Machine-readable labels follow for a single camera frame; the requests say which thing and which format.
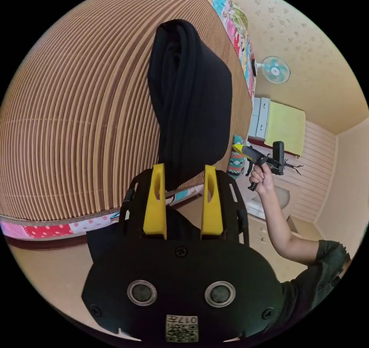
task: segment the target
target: hand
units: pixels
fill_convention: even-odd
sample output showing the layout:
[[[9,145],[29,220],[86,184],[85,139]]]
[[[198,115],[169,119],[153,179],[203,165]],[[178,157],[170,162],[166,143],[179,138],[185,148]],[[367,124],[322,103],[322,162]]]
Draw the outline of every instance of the hand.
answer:
[[[255,191],[259,195],[273,192],[274,182],[269,166],[267,164],[263,164],[261,167],[254,165],[250,176],[250,183],[258,183]]]

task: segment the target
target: pillow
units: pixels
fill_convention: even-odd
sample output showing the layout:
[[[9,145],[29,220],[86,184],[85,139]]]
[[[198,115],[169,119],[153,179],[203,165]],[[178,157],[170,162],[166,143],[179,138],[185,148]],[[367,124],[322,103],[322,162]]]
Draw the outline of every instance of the pillow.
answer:
[[[233,137],[233,144],[245,144],[240,136]],[[240,174],[243,173],[243,166],[245,163],[245,157],[236,152],[232,148],[231,158],[229,159],[227,174],[232,178],[236,179]]]

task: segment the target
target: dark green shirt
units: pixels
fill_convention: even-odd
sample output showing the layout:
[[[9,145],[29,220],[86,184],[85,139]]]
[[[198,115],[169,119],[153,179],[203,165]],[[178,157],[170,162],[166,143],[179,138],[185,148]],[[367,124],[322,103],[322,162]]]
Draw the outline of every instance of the dark green shirt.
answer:
[[[283,308],[276,314],[269,328],[255,334],[246,341],[259,344],[288,329],[333,290],[339,281],[343,265],[350,260],[346,248],[341,243],[320,240],[315,262],[290,282],[281,283]]]

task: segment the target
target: screw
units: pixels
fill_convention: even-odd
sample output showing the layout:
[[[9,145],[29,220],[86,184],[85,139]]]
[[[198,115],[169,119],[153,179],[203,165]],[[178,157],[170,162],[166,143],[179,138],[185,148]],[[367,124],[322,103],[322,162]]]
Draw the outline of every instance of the screw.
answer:
[[[101,316],[101,310],[96,306],[96,305],[91,305],[90,306],[91,312],[96,316],[99,317]]]
[[[180,247],[176,248],[175,253],[176,253],[177,257],[186,257],[187,256],[187,249],[185,247],[180,246]]]
[[[263,314],[261,315],[261,317],[264,319],[264,320],[267,320],[269,319],[272,315],[273,315],[273,308],[267,308]]]

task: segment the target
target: woven mat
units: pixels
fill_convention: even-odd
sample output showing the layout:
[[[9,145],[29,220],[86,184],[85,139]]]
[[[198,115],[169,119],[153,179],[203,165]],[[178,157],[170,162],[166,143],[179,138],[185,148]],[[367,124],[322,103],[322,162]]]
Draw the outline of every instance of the woven mat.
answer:
[[[155,30],[190,21],[233,79],[229,148],[252,105],[238,56],[206,0],[87,0],[34,45],[0,109],[0,215],[70,219],[118,208],[157,161],[147,69]],[[181,186],[203,182],[200,174]]]

